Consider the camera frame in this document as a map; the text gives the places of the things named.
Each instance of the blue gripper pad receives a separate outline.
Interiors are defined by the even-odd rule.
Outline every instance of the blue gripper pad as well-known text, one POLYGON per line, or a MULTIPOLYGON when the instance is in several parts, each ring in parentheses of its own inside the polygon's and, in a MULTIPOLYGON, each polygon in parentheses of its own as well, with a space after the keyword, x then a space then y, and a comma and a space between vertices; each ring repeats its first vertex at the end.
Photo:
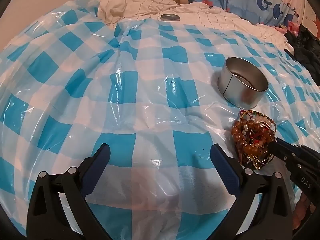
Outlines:
POLYGON ((210 158, 229 194, 235 197, 239 196, 241 178, 237 175, 237 172, 239 173, 242 170, 241 165, 236 159, 229 158, 218 144, 212 145, 210 158), (234 170, 234 168, 237 168, 235 165, 239 166, 237 172, 234 170))

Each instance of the pink fabric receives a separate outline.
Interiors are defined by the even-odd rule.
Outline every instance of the pink fabric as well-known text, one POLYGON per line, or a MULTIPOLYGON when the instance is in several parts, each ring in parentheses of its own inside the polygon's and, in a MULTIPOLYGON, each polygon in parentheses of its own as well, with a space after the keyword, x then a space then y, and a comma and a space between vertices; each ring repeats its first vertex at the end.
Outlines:
POLYGON ((290 32, 299 32, 299 27, 299 24, 288 21, 288 30, 290 32))
POLYGON ((275 26, 271 26, 272 28, 276 29, 277 31, 279 31, 282 34, 285 34, 287 32, 287 30, 283 29, 283 28, 279 28, 279 27, 275 27, 275 26))

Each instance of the white blanket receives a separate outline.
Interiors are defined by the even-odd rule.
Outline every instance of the white blanket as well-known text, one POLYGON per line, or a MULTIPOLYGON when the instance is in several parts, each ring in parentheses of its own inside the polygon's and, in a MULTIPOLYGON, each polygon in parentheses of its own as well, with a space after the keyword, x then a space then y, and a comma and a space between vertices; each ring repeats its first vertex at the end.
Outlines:
POLYGON ((165 13, 177 14, 180 21, 174 24, 200 25, 214 29, 235 30, 252 34, 266 42, 271 42, 279 49, 293 48, 283 34, 266 25, 252 25, 239 16, 225 12, 222 8, 212 7, 201 2, 178 5, 173 0, 99 0, 98 17, 112 28, 121 20, 160 20, 165 13))

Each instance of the plastic bag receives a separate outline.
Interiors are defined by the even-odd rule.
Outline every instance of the plastic bag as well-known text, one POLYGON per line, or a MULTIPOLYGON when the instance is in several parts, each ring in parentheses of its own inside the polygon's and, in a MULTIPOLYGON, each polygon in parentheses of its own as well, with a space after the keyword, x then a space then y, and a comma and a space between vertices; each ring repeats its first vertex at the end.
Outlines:
MULTIPOLYGON (((269 80, 256 110, 275 120, 277 136, 318 150, 318 87, 273 44, 151 19, 111 30, 97 6, 68 2, 0 54, 0 203, 22 233, 39 172, 63 173, 107 143, 110 162, 86 200, 113 239, 206 239, 235 200, 209 154, 213 143, 234 152, 229 130, 240 109, 216 84, 230 56, 269 80)), ((261 170, 274 171, 293 202, 284 164, 275 159, 261 170)))

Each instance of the metal screw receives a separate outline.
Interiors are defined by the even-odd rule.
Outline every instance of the metal screw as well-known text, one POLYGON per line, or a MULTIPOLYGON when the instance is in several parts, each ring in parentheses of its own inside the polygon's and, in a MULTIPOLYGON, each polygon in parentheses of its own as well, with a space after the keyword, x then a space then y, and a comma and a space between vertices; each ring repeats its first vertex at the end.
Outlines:
POLYGON ((71 167, 71 168, 69 168, 69 170, 68 170, 68 172, 70 173, 70 174, 73 174, 73 173, 75 173, 77 171, 77 168, 76 167, 71 167))
POLYGON ((44 178, 46 175, 47 175, 47 173, 46 173, 45 171, 41 171, 41 172, 39 173, 39 177, 40 177, 40 178, 44 178))
POLYGON ((282 175, 281 175, 280 172, 276 172, 276 173, 275 173, 275 176, 276 176, 276 178, 278 178, 278 179, 281 179, 281 177, 282 177, 282 175))
POLYGON ((247 174, 247 175, 252 175, 253 171, 251 169, 247 168, 247 169, 244 170, 244 173, 247 174))

